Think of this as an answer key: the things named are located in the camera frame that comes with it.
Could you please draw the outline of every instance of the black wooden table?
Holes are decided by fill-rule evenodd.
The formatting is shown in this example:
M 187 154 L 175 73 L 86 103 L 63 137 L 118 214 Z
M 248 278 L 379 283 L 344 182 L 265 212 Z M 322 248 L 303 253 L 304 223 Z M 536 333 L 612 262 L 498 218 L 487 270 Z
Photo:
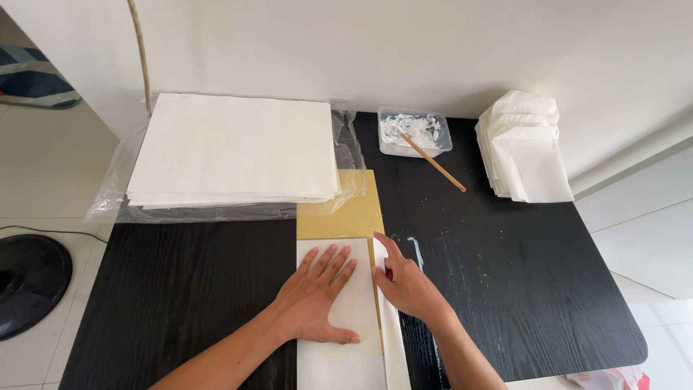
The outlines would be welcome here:
M 506 380 L 639 364 L 647 346 L 572 203 L 498 198 L 473 125 L 449 119 L 436 161 L 383 155 L 375 114 L 354 121 L 385 231 L 416 259 Z M 260 312 L 295 270 L 294 220 L 118 224 L 61 389 L 145 389 Z M 413 389 L 447 388 L 430 333 L 401 315 Z M 295 389 L 296 343 L 244 383 Z

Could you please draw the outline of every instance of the plastic container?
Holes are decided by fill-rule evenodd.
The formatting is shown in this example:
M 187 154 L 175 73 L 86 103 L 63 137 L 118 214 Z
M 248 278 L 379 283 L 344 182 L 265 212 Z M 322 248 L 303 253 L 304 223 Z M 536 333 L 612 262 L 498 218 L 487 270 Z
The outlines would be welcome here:
M 418 125 L 420 125 L 419 128 L 411 130 L 411 126 L 390 126 L 388 124 L 389 121 L 395 120 L 399 114 L 405 115 L 405 117 L 400 117 L 404 122 L 408 121 L 408 119 L 417 122 Z M 420 135 L 423 134 L 421 129 L 423 124 L 431 125 L 426 126 L 426 131 L 431 134 L 431 138 L 428 140 L 429 147 L 416 142 L 411 136 L 412 131 L 416 131 L 420 133 Z M 380 107 L 378 109 L 378 142 L 380 144 L 380 151 L 390 155 L 423 158 L 416 149 L 412 148 L 404 139 L 399 137 L 399 131 L 404 132 L 412 138 L 412 140 L 431 157 L 435 157 L 453 148 L 448 122 L 442 114 L 431 111 L 412 110 L 409 108 Z

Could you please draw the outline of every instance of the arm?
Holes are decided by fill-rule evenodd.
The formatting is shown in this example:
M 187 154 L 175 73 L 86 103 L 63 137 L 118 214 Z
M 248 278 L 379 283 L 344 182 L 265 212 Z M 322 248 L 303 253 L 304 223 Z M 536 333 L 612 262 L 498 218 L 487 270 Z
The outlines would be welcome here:
M 387 249 L 385 270 L 373 267 L 373 277 L 385 298 L 401 312 L 421 319 L 433 334 L 453 389 L 507 390 L 459 322 L 455 311 L 421 272 L 405 259 L 397 244 L 374 232 Z
M 351 260 L 337 275 L 349 256 L 345 246 L 333 244 L 309 271 L 317 248 L 303 259 L 270 306 L 228 337 L 171 371 L 151 389 L 235 389 L 274 350 L 291 339 L 340 344 L 358 343 L 356 333 L 334 328 L 327 321 L 332 302 L 349 281 L 356 261 Z

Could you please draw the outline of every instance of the black round base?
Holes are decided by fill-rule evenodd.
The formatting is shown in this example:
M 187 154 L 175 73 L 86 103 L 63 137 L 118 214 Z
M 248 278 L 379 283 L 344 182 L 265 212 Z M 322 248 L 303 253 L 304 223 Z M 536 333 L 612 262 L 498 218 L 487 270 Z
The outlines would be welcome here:
M 47 316 L 70 279 L 72 259 L 60 242 L 42 235 L 0 239 L 0 341 Z

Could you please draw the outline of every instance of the hand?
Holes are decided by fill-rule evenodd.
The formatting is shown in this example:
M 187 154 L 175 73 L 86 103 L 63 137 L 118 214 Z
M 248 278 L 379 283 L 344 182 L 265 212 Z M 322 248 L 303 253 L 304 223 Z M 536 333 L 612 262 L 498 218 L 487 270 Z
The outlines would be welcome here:
M 383 233 L 373 236 L 387 249 L 385 270 L 371 269 L 374 280 L 385 298 L 399 311 L 417 317 L 430 325 L 444 316 L 455 315 L 447 300 L 421 272 L 416 262 L 405 259 L 397 244 Z
M 349 281 L 356 268 L 356 259 L 351 259 L 344 270 L 337 275 L 349 256 L 351 248 L 349 246 L 342 248 L 340 254 L 329 263 L 335 251 L 337 251 L 337 245 L 330 245 L 315 266 L 308 270 L 310 263 L 317 255 L 317 247 L 311 249 L 268 307 L 278 316 L 277 331 L 283 335 L 284 341 L 304 339 L 339 344 L 356 344 L 360 341 L 355 332 L 335 328 L 327 321 L 332 302 L 335 301 L 337 294 Z

